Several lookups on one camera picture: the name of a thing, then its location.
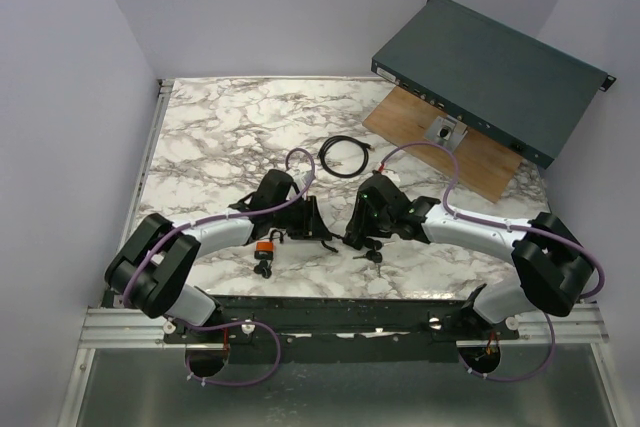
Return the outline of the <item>black padlock key bunch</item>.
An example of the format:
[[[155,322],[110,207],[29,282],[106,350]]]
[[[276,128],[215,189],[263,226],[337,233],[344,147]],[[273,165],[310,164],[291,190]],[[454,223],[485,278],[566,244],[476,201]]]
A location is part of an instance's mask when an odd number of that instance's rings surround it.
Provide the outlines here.
[[[357,254],[353,257],[354,260],[364,259],[374,264],[376,274],[379,278],[382,277],[381,264],[383,262],[382,248],[384,243],[380,240],[373,238],[366,238],[363,246],[366,248],[366,252],[363,254]]]

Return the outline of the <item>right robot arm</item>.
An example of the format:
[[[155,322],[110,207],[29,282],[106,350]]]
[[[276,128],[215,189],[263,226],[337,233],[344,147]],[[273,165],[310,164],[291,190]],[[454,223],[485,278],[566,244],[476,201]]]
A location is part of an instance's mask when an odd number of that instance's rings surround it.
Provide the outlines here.
[[[540,310],[566,317],[595,270],[582,246],[553,214],[532,220],[504,219],[454,211],[441,201],[409,199],[387,176],[373,174],[357,191],[343,241],[361,249],[371,238],[397,235],[424,244],[446,244],[506,262],[516,274],[472,291],[448,319],[469,337],[480,339],[507,318]]]

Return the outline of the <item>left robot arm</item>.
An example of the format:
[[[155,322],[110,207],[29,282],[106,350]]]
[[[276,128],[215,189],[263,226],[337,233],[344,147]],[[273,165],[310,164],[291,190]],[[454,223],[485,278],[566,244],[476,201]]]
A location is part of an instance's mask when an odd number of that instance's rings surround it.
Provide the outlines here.
[[[271,169],[256,191],[211,219],[173,223],[160,214],[143,219],[106,269],[107,285],[149,318],[177,318],[201,342],[222,327],[215,300],[186,283],[196,259],[229,247],[250,245],[272,230],[292,240],[329,242],[313,196],[288,173]]]

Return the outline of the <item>orange padlock with keys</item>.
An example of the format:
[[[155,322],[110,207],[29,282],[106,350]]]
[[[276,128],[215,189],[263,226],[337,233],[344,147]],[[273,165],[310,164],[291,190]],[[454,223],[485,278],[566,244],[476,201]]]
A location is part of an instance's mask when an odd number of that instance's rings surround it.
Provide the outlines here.
[[[269,279],[272,275],[272,262],[275,254],[275,242],[284,241],[284,233],[280,230],[273,230],[269,233],[266,241],[258,241],[254,251],[256,265],[254,272],[264,279]]]

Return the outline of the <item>wooden board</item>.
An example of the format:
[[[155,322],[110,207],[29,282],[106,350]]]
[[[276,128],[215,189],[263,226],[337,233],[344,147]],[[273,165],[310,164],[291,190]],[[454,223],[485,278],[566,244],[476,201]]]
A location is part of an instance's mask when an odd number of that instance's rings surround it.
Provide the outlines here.
[[[365,118],[363,126],[386,141],[407,147],[408,152],[443,174],[451,176],[455,157],[459,182],[491,202],[497,202],[523,161],[521,155],[466,126],[447,118],[445,112],[396,87]],[[436,144],[437,134],[448,130],[464,137],[452,146],[415,146],[415,141]]]

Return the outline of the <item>black mounting rail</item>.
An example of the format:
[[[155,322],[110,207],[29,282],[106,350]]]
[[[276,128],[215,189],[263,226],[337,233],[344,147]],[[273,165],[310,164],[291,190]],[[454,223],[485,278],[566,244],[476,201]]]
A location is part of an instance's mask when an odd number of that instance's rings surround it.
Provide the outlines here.
[[[200,365],[454,363],[459,341],[514,340],[505,323],[471,317],[460,300],[381,300],[220,295],[198,331],[183,321],[165,335]]]

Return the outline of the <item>dark teal network switch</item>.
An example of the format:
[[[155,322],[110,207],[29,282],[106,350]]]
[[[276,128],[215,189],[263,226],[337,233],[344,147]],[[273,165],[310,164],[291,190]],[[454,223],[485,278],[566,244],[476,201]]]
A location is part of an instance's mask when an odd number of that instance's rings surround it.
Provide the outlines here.
[[[616,81],[453,0],[427,0],[371,70],[542,168]]]

